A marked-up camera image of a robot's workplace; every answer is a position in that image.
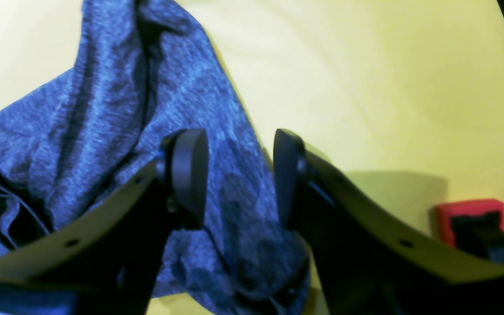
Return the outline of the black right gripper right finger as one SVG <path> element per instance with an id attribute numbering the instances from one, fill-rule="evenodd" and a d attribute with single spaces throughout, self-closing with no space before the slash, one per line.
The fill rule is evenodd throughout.
<path id="1" fill-rule="evenodd" d="M 331 315 L 504 315 L 504 265 L 402 223 L 278 129 L 279 220 L 310 245 Z"/>

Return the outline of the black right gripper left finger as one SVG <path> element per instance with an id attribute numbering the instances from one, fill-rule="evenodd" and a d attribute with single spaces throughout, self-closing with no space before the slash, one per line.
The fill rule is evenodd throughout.
<path id="1" fill-rule="evenodd" d="M 0 257 L 0 315 L 144 315 L 170 234 L 203 227 L 208 161 L 206 130 L 170 134 L 96 209 Z"/>

